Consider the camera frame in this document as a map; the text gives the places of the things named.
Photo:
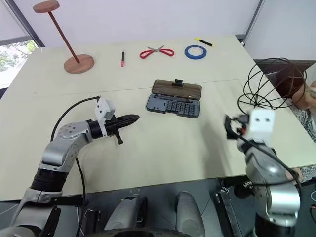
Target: window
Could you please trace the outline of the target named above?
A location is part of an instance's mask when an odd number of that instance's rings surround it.
[[[27,58],[37,47],[33,40],[0,46],[0,89],[10,86]]]

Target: marker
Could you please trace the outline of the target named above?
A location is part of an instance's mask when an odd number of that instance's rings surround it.
[[[121,67],[124,67],[124,64],[125,64],[124,57],[125,57],[125,51],[122,52],[122,61],[120,63]]]
[[[199,37],[195,37],[194,39],[197,40],[197,41],[200,41],[201,43],[205,43],[205,44],[207,44],[207,45],[209,45],[209,46],[211,46],[211,47],[212,47],[212,45],[213,45],[212,43],[206,42],[206,41],[200,39]]]
[[[310,93],[310,95],[316,99],[316,88],[314,87],[308,87],[308,92]]]

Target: lamp base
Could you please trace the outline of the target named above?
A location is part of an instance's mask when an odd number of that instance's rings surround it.
[[[79,74],[84,73],[91,69],[94,65],[94,60],[90,55],[80,54],[77,55],[80,63],[77,63],[74,57],[68,59],[64,64],[64,69],[68,73]]]

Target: tool case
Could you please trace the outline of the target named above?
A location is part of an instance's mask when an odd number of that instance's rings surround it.
[[[169,112],[196,119],[199,116],[201,92],[200,85],[182,83],[182,80],[156,80],[146,108],[152,112]]]

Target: round wooden base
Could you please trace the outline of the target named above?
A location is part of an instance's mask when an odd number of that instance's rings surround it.
[[[74,57],[68,59],[64,64],[64,69],[68,73],[79,74],[88,71],[94,65],[94,60],[90,55],[80,54],[77,55],[80,63],[77,63]]]
[[[56,10],[57,8],[59,8],[58,1],[43,1],[33,6],[33,10],[36,13],[50,12]]]

